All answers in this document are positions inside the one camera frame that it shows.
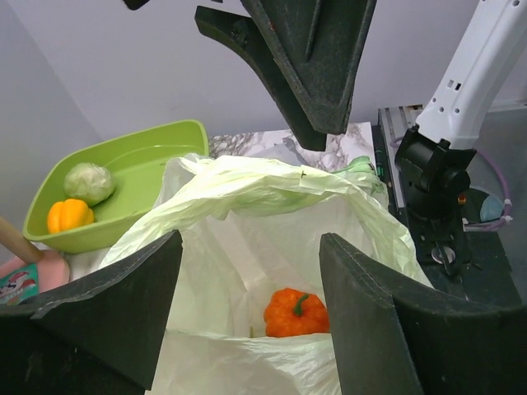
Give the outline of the light green plastic grocery bag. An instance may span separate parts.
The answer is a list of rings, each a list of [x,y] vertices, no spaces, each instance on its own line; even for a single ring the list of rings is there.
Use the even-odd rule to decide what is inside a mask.
[[[387,204],[365,156],[337,173],[241,156],[169,160],[153,208],[100,262],[108,267],[181,233],[152,392],[340,393],[331,336],[267,337],[264,310],[283,288],[324,293],[319,242],[326,233],[427,284],[412,237]]]

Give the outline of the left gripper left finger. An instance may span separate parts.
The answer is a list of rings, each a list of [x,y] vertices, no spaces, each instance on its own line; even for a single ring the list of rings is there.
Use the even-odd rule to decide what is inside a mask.
[[[2,306],[1,392],[151,389],[182,253],[174,230],[27,303]]]

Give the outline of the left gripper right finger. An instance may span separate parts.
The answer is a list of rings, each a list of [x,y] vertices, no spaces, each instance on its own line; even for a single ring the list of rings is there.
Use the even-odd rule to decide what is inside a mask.
[[[345,394],[523,394],[526,307],[489,267],[450,295],[323,235],[319,263]]]

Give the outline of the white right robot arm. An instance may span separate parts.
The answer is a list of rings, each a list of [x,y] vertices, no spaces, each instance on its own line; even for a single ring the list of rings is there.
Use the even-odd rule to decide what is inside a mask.
[[[243,58],[300,145],[326,147],[347,128],[372,1],[246,1],[244,16],[198,7],[199,32]],[[526,46],[523,1],[481,1],[438,87],[404,135],[395,163],[418,216],[452,211],[483,119]]]

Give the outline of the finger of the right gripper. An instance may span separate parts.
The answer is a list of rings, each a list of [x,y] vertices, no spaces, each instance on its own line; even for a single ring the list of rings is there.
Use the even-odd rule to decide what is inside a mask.
[[[251,67],[302,148],[309,151],[326,149],[326,135],[315,131],[311,125],[251,18],[198,6],[194,20],[201,35],[224,45]]]
[[[369,0],[245,1],[312,127],[344,133],[376,3]]]

